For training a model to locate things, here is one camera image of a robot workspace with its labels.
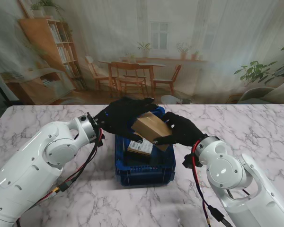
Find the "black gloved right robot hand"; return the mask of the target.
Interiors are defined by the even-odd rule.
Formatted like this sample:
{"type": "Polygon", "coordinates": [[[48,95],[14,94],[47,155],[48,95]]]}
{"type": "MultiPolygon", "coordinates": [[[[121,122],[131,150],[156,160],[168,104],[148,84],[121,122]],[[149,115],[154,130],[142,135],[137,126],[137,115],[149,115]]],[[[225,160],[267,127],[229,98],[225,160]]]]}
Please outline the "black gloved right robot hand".
{"type": "Polygon", "coordinates": [[[198,140],[202,141],[207,137],[192,121],[173,112],[165,113],[162,120],[171,128],[172,134],[154,139],[152,142],[154,145],[173,145],[178,143],[192,147],[198,140]]]}

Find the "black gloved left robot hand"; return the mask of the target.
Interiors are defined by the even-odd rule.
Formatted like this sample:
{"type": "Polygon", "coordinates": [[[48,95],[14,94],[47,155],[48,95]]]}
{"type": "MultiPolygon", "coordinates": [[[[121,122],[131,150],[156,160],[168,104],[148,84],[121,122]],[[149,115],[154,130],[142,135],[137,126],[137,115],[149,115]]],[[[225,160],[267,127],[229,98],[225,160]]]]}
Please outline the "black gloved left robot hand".
{"type": "Polygon", "coordinates": [[[130,132],[127,123],[158,107],[153,98],[131,99],[122,97],[111,102],[95,117],[100,128],[111,134],[142,143],[142,137],[130,132]]]}

